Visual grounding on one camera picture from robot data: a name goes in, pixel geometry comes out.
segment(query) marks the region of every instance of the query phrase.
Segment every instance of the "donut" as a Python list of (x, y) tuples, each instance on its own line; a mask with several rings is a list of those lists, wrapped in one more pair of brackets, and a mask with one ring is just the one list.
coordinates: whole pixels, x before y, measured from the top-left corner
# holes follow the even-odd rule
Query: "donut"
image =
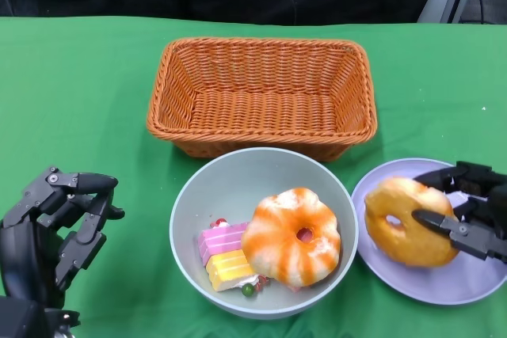
[[(366, 230), (392, 260), (413, 267), (440, 267), (456, 257), (448, 238), (427, 229), (412, 217), (412, 211), (426, 209), (457, 220), (447, 196), (410, 178), (384, 180), (364, 199)], [(387, 216), (397, 218), (394, 224)]]
[(311, 190), (263, 199), (242, 235), (252, 269), (290, 287), (306, 287), (338, 265), (341, 238), (334, 213)]

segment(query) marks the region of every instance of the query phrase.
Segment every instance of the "gray bowl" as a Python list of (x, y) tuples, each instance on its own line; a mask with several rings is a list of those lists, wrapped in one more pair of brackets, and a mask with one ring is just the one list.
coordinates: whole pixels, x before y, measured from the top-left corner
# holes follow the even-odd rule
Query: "gray bowl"
[[(298, 187), (317, 193), (337, 216), (342, 250), (338, 269), (297, 293), (276, 281), (252, 298), (238, 288), (215, 292), (197, 250), (200, 232), (218, 218), (248, 222), (266, 196)], [(274, 319), (309, 308), (340, 283), (356, 254), (358, 225), (349, 194), (324, 166), (289, 150), (249, 148), (216, 158), (190, 178), (174, 204), (169, 235), (178, 267), (204, 297), (241, 317)]]

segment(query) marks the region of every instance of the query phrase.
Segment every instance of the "green tablecloth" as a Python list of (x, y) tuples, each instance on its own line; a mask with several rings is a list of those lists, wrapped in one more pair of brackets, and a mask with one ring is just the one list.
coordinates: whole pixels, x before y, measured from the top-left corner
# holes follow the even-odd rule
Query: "green tablecloth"
[(379, 131), (327, 165), (352, 192), (385, 161), (457, 159), (507, 173), (507, 28), (342, 25), (287, 28), (141, 18), (0, 19), (0, 210), (49, 165), (120, 180), (109, 237), (67, 292), (77, 337), (501, 337), (507, 288), (461, 307), (415, 302), (356, 258), (319, 304), (249, 321), (207, 302), (171, 255), (171, 207), (206, 161), (148, 134), (147, 105), (164, 46), (183, 36), (345, 38), (372, 65)]

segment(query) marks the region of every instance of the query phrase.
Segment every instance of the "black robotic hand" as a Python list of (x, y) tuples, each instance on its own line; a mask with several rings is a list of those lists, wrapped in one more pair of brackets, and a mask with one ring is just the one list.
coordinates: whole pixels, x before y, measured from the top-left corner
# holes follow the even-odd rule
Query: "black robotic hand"
[[(65, 291), (104, 245), (107, 219), (124, 212), (112, 205), (114, 177), (62, 173), (51, 167), (23, 190), (0, 224), (0, 269), (7, 298), (0, 298), (0, 336), (71, 336), (78, 313), (62, 310)], [(77, 232), (65, 239), (61, 227)]]
[(485, 260), (507, 263), (507, 176), (491, 167), (458, 161), (456, 166), (425, 173), (416, 181), (446, 194), (463, 192), (468, 201), (454, 209), (458, 222), (434, 211), (416, 210), (423, 226), (448, 236), (452, 246)]

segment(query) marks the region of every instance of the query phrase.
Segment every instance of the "wicker basket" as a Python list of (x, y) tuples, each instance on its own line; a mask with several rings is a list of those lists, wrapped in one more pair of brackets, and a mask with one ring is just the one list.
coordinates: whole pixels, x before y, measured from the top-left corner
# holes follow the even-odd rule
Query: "wicker basket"
[(278, 146), (332, 161), (376, 132), (368, 58), (344, 40), (177, 40), (147, 127), (197, 158)]

